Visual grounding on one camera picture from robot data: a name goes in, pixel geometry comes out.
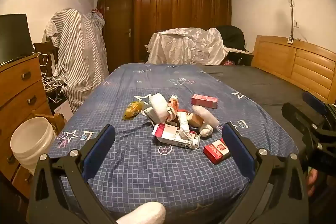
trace white wrapped item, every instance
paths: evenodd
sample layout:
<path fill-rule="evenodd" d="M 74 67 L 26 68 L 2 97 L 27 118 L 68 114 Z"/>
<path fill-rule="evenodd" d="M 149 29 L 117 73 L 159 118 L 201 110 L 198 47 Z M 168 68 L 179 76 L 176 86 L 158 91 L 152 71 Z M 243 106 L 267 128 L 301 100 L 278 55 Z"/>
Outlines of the white wrapped item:
<path fill-rule="evenodd" d="M 213 132 L 212 126 L 205 122 L 202 124 L 202 126 L 199 129 L 199 133 L 202 137 L 208 137 L 212 134 L 212 132 Z"/>
<path fill-rule="evenodd" d="M 157 117 L 160 122 L 164 122 L 168 116 L 167 101 L 161 93 L 149 96 L 149 102 L 151 103 Z"/>
<path fill-rule="evenodd" d="M 187 120 L 187 113 L 184 111 L 179 111 L 177 113 L 177 118 L 180 123 L 180 136 L 184 140 L 190 140 L 190 129 Z"/>
<path fill-rule="evenodd" d="M 207 123 L 212 126 L 212 128 L 217 128 L 219 121 L 217 118 L 207 109 L 202 106 L 193 105 L 193 111 L 201 116 L 204 120 L 204 123 Z"/>
<path fill-rule="evenodd" d="M 151 64 L 219 65 L 227 53 L 223 39 L 215 28 L 171 29 L 154 33 L 146 45 Z"/>

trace black bedsheet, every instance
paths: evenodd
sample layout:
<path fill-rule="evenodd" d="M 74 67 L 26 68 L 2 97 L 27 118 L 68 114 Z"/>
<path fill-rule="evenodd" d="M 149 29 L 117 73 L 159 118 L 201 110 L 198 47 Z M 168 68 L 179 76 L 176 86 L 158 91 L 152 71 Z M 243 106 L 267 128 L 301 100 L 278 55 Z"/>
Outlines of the black bedsheet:
<path fill-rule="evenodd" d="M 302 100 L 304 90 L 270 73 L 250 66 L 201 66 L 202 69 L 259 104 L 292 137 L 300 155 L 305 149 L 302 134 L 281 113 L 290 102 L 315 123 L 322 117 Z"/>

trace white bucket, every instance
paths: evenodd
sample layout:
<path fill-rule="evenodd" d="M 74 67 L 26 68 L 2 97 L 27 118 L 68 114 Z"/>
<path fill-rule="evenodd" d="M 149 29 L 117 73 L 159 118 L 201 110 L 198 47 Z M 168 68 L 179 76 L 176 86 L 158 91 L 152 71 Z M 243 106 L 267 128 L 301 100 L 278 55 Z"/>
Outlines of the white bucket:
<path fill-rule="evenodd" d="M 24 122 L 14 131 L 10 148 L 22 167 L 34 174 L 40 155 L 48 153 L 55 138 L 56 134 L 48 120 L 36 117 Z"/>

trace metal screw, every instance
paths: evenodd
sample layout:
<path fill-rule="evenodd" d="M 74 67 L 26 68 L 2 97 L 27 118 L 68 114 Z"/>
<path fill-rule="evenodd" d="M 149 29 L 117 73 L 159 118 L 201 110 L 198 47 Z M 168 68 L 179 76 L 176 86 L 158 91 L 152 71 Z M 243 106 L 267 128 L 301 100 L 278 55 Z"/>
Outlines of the metal screw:
<path fill-rule="evenodd" d="M 70 151 L 70 156 L 71 157 L 76 157 L 78 155 L 78 150 L 71 150 Z"/>
<path fill-rule="evenodd" d="M 45 160 L 47 158 L 47 154 L 42 154 L 41 156 L 40 156 L 40 160 Z"/>
<path fill-rule="evenodd" d="M 266 156 L 266 155 L 267 155 L 267 150 L 264 149 L 264 148 L 260 148 L 260 149 L 259 149 L 259 154 L 260 154 L 260 155 L 263 155 L 263 156 Z"/>
<path fill-rule="evenodd" d="M 294 153 L 291 153 L 291 158 L 292 158 L 293 160 L 297 160 L 297 155 L 294 154 Z"/>

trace drawer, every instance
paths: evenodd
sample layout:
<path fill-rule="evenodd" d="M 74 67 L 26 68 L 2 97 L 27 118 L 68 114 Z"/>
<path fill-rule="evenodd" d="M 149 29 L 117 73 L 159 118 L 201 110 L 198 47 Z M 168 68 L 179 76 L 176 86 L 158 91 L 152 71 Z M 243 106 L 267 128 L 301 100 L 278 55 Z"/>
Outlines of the drawer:
<path fill-rule="evenodd" d="M 40 79 L 41 70 L 37 57 L 2 71 L 0 73 L 0 107 Z"/>
<path fill-rule="evenodd" d="M 47 97 L 44 93 L 42 81 L 38 81 L 20 92 L 0 108 L 0 145 L 10 138 L 14 130 L 37 109 Z"/>
<path fill-rule="evenodd" d="M 26 168 L 20 166 L 15 174 L 12 184 L 16 189 L 19 190 L 21 194 L 23 194 L 26 198 L 29 199 L 32 181 L 33 181 L 33 175 L 29 173 L 29 171 Z"/>
<path fill-rule="evenodd" d="M 11 147 L 11 139 L 5 140 L 0 144 L 0 171 L 4 176 L 11 181 L 19 162 L 14 157 Z"/>

